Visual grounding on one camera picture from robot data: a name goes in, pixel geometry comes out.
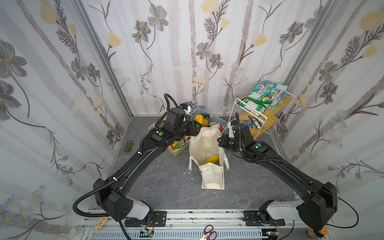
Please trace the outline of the floral canvas tote bag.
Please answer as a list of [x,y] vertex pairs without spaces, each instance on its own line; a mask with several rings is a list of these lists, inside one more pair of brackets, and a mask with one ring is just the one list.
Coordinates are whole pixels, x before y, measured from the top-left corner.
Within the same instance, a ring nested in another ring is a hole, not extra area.
[[222,125],[202,127],[196,137],[189,142],[189,170],[196,164],[202,177],[202,189],[224,190],[224,170],[229,169],[225,150],[219,147],[218,139],[222,136]]

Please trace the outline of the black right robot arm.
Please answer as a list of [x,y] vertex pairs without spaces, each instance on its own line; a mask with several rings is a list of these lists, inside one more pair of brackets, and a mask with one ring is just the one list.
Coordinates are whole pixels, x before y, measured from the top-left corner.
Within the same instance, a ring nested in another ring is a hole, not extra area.
[[248,163],[258,164],[294,190],[298,201],[281,202],[269,200],[258,213],[260,223],[268,225],[276,220],[295,220],[305,223],[315,231],[324,228],[338,210],[337,189],[313,179],[291,163],[263,141],[255,141],[250,128],[240,122],[239,115],[229,122],[229,132],[218,138],[219,147],[239,152]]

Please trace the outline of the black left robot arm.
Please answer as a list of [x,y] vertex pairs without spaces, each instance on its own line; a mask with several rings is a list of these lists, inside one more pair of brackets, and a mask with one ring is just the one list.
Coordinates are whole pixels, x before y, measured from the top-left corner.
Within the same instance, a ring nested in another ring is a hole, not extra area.
[[[191,120],[189,105],[175,104],[171,108],[170,103],[175,103],[175,100],[169,94],[164,97],[166,111],[154,128],[140,140],[137,152],[118,171],[106,180],[96,180],[92,191],[75,200],[73,211],[77,215],[86,218],[111,217],[117,222],[130,218],[143,225],[152,221],[153,208],[143,201],[128,197],[128,192],[144,170],[169,146],[184,137],[197,136],[202,127],[200,123]],[[104,213],[91,214],[79,209],[80,202],[92,196]]]

